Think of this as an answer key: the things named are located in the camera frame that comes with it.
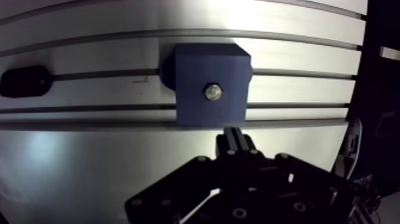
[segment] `black plastic part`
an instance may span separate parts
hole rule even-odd
[[[53,76],[43,66],[6,71],[0,81],[2,97],[21,98],[45,95],[51,88]]]
[[[217,136],[217,159],[194,158],[129,199],[126,213],[135,224],[179,223],[216,188],[186,223],[340,224],[358,203],[346,179],[287,154],[265,158],[232,128]]]

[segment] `screw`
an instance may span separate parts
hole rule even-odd
[[[142,204],[143,204],[142,200],[139,200],[139,199],[132,200],[132,205],[133,206],[140,206]]]
[[[162,206],[169,206],[170,204],[172,204],[172,201],[169,199],[164,199],[161,201],[160,203]]]
[[[218,84],[207,85],[204,90],[204,95],[210,101],[217,101],[222,96],[222,89]]]
[[[293,208],[296,211],[305,212],[306,206],[304,203],[296,202],[295,204],[293,204]]]
[[[197,160],[200,162],[204,162],[205,160],[207,160],[207,158],[205,156],[199,156],[197,157]]]
[[[232,215],[237,219],[244,219],[247,216],[247,211],[242,208],[235,208],[232,211]]]

